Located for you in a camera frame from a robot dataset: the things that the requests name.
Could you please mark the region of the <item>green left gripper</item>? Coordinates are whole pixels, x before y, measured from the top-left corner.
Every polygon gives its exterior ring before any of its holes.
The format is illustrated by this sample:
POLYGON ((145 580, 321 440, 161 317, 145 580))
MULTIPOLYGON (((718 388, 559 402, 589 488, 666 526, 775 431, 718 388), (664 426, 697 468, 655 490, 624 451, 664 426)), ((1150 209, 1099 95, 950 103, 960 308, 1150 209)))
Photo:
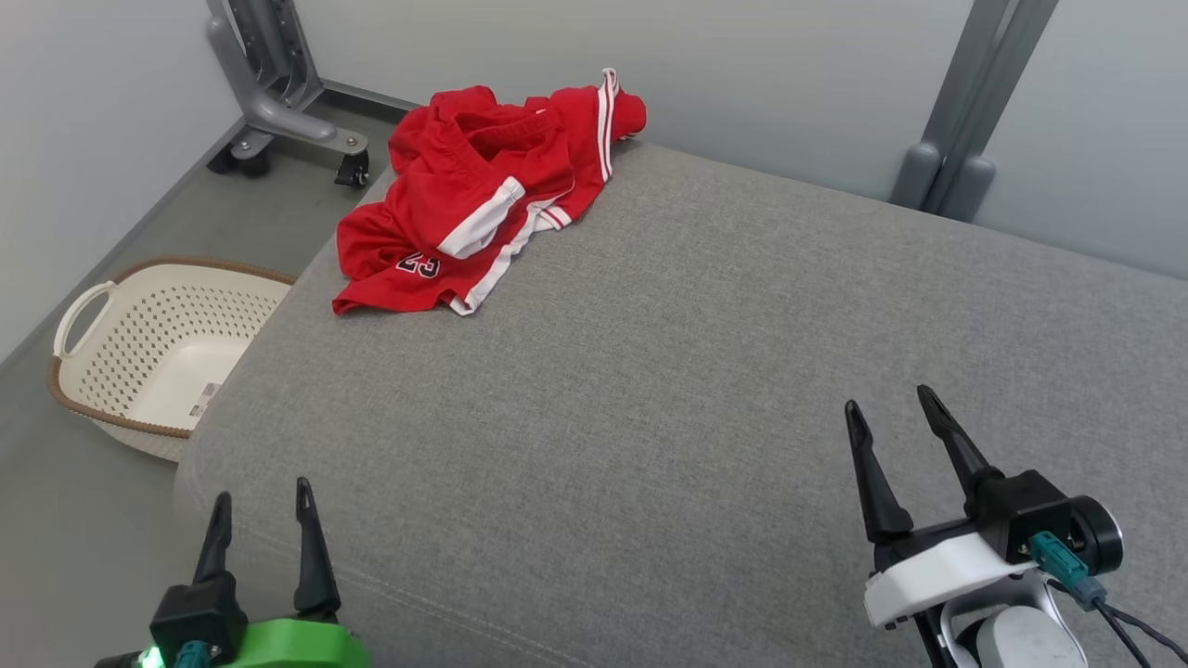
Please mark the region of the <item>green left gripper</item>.
MULTIPOLYGON (((297 479, 293 516, 301 524, 301 576, 293 609, 298 618, 336 618, 342 605, 339 580, 308 478, 297 479)), ((194 585, 228 574, 232 528, 232 494, 221 492, 213 502, 194 585)), ((221 668, 372 668, 372 660, 356 635, 342 625, 279 618, 249 624, 235 660, 221 668)))

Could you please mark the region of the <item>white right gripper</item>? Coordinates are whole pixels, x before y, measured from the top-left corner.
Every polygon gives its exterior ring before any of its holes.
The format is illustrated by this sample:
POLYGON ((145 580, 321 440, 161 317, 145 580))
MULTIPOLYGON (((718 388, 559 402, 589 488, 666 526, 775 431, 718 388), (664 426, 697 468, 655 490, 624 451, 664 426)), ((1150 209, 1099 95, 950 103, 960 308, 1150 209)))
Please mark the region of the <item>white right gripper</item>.
MULTIPOLYGON (((963 515, 967 519, 977 519, 981 512, 980 486, 1001 481, 1005 475, 988 464, 933 387, 917 385, 917 397, 962 487, 963 515)), ((857 401, 846 402, 845 418, 865 535, 873 546, 885 546, 912 532, 915 523, 887 483, 873 448, 872 431, 857 401)), ((980 532, 967 529, 959 521, 939 525, 939 532, 941 538, 925 537, 925 549, 878 568, 868 578, 864 609, 870 625, 886 626, 956 597, 991 588, 1001 579, 1022 575, 1034 567, 1030 561, 1007 562, 980 532)))

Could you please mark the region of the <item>red shorts with elastic waistband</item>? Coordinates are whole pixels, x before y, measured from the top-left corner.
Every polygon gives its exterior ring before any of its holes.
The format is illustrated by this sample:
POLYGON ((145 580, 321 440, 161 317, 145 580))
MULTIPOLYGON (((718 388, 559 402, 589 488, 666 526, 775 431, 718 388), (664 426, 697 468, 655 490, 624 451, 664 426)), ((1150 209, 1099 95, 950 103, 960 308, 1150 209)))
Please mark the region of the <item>red shorts with elastic waistband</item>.
POLYGON ((388 139, 392 165, 429 215, 432 242, 484 245, 516 215, 535 231, 575 223, 613 177, 612 149, 647 107, 606 68, 598 84, 506 103, 488 87, 432 94, 388 139))

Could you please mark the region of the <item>cream perforated laundry basket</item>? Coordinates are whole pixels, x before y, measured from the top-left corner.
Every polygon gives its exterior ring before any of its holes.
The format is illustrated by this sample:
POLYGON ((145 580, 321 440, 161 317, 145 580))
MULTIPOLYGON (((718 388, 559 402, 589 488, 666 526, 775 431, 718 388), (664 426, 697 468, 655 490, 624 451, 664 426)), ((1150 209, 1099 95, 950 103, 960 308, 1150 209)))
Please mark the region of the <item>cream perforated laundry basket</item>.
POLYGON ((178 462, 293 285, 249 263, 166 256, 93 285, 61 317, 48 392, 119 443, 178 462))

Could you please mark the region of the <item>grey metal stand with casters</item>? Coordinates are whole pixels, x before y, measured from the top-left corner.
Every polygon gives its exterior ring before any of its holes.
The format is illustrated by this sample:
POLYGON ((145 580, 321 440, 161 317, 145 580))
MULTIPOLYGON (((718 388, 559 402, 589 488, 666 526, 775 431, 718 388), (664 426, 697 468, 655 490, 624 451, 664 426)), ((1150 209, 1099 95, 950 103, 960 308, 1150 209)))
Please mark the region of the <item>grey metal stand with casters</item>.
POLYGON ((356 131, 307 114, 324 86, 293 0, 206 0, 206 34, 225 73, 244 125, 208 160, 213 174, 268 174, 276 138, 329 149, 341 163, 335 185, 369 185, 368 140, 356 131))

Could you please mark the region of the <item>grey vertical metal post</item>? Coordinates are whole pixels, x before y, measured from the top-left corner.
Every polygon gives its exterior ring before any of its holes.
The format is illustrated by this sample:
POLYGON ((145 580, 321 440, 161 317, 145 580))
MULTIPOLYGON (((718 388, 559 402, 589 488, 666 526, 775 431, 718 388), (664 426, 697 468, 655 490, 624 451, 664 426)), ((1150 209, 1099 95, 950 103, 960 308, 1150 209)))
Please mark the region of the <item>grey vertical metal post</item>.
POLYGON ((997 174, 986 156, 1059 0, 973 0, 921 139, 891 204, 972 223, 997 174))

